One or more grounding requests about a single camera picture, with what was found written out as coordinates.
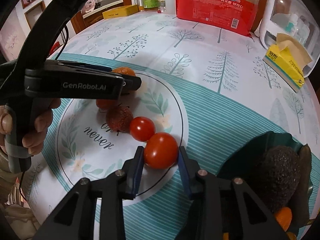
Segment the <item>person left hand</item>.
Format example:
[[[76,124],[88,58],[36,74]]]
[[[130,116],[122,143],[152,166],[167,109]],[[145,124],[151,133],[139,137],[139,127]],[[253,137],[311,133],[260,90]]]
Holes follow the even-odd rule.
[[[60,105],[61,99],[53,99],[48,110],[35,119],[34,130],[26,134],[22,139],[22,145],[28,149],[30,155],[37,155],[42,151],[48,127],[53,121],[52,109],[56,109]],[[7,151],[5,149],[4,136],[11,133],[12,124],[12,117],[8,110],[1,106],[1,152],[5,154],[7,154]]]

